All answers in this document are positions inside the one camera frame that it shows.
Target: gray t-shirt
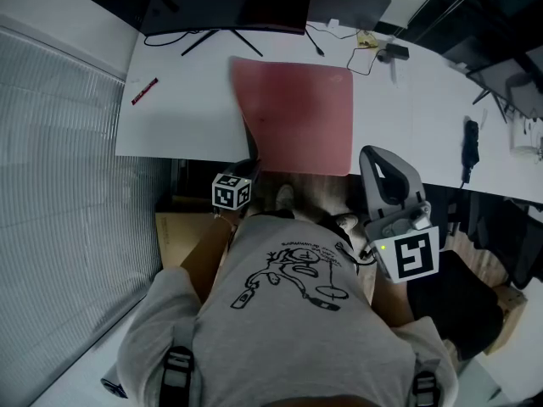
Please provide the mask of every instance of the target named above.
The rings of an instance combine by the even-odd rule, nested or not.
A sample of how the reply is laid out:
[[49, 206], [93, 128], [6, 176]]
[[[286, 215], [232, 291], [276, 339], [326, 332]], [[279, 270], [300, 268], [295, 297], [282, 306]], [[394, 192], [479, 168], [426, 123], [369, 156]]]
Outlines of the gray t-shirt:
[[433, 322], [390, 329], [352, 258], [318, 225], [256, 216], [240, 226], [203, 306], [184, 269], [160, 272], [119, 353], [129, 398], [158, 405], [161, 361], [181, 332], [192, 338], [203, 407], [346, 394], [404, 406], [417, 357], [439, 362], [440, 404], [452, 406], [456, 374]]

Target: shoe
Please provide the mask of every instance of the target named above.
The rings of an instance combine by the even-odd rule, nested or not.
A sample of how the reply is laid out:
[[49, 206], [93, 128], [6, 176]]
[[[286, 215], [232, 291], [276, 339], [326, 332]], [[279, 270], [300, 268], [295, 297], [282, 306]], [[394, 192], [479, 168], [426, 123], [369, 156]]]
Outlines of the shoe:
[[358, 217], [356, 217], [354, 214], [338, 215], [335, 220], [336, 225], [338, 225], [345, 232], [349, 232], [352, 228], [358, 225]]
[[288, 209], [292, 211], [294, 209], [294, 189], [290, 184], [283, 184], [277, 196], [275, 197], [275, 210]]

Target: pink cutting mat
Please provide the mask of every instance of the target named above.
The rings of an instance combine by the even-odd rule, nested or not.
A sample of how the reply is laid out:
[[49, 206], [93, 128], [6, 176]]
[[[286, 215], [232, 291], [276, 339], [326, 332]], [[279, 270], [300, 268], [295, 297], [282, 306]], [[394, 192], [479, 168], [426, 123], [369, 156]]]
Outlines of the pink cutting mat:
[[353, 139], [349, 70], [233, 59], [232, 83], [263, 170], [349, 174]]

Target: black cable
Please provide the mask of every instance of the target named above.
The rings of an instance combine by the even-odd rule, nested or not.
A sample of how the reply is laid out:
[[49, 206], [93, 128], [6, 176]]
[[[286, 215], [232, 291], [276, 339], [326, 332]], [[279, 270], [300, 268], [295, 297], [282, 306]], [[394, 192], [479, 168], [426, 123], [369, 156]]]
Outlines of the black cable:
[[358, 72], [358, 71], [355, 71], [355, 70], [352, 70], [351, 68], [349, 68], [349, 65], [350, 65], [350, 61], [355, 57], [355, 51], [356, 50], [367, 50], [367, 48], [355, 48], [353, 50], [353, 53], [350, 55], [350, 59], [349, 59], [349, 62], [347, 62], [347, 66], [345, 68], [347, 68], [347, 70], [349, 70], [350, 72], [354, 72], [356, 74], [360, 74], [360, 75], [370, 75], [370, 73], [372, 72], [372, 68], [373, 68], [373, 63], [375, 62], [375, 59], [377, 58], [377, 56], [379, 55], [379, 53], [381, 53], [382, 51], [386, 51], [384, 48], [380, 49], [379, 51], [377, 51], [375, 53], [375, 57], [373, 58], [372, 60], [372, 64], [370, 64], [370, 70], [364, 74], [363, 72]]
[[324, 52], [319, 48], [318, 45], [316, 45], [315, 41], [313, 41], [313, 38], [311, 37], [311, 35], [309, 34], [309, 31], [307, 31], [307, 29], [305, 29], [305, 33], [307, 34], [307, 37], [309, 38], [309, 40], [311, 42], [313, 42], [313, 45], [315, 46], [316, 48], [316, 53], [319, 55], [319, 56], [323, 56], [324, 57]]
[[368, 265], [373, 265], [375, 264], [376, 260], [375, 258], [373, 258], [370, 262], [368, 263], [362, 263], [362, 262], [355, 262], [355, 265], [358, 265], [360, 267], [365, 267], [365, 266], [368, 266]]
[[324, 29], [317, 29], [314, 25], [311, 25], [311, 24], [306, 24], [307, 26], [309, 26], [311, 29], [315, 29], [316, 31], [324, 31], [325, 33], [328, 33], [332, 36], [335, 36], [337, 37], [338, 39], [347, 39], [348, 37], [353, 37], [353, 36], [356, 36], [358, 35], [362, 29], [359, 29], [358, 31], [356, 31], [356, 33], [353, 33], [352, 35], [347, 35], [347, 36], [338, 36], [338, 35], [335, 35], [334, 33], [332, 33], [331, 31], [326, 31]]
[[147, 44], [147, 40], [151, 37], [151, 36], [146, 36], [145, 39], [143, 40], [143, 45], [147, 45], [148, 47], [165, 47], [166, 45], [171, 45], [171, 44], [175, 44], [176, 42], [179, 42], [181, 41], [181, 39], [183, 39], [186, 35], [196, 35], [197, 33], [200, 33], [201, 31], [187, 31], [183, 36], [181, 37], [178, 37], [175, 41], [171, 41], [171, 42], [166, 42], [166, 43], [163, 43], [163, 44]]

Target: small black device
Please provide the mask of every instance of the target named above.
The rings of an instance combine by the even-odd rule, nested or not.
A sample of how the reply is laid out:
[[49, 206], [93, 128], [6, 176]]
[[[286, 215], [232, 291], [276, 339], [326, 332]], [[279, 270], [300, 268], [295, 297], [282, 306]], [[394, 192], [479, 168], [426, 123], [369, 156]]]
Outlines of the small black device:
[[462, 187], [469, 183], [473, 167], [479, 162], [479, 124], [467, 120], [464, 124], [464, 146], [462, 147]]
[[408, 60], [409, 48], [396, 44], [387, 44], [384, 51], [378, 54], [379, 62], [387, 64], [391, 59]]

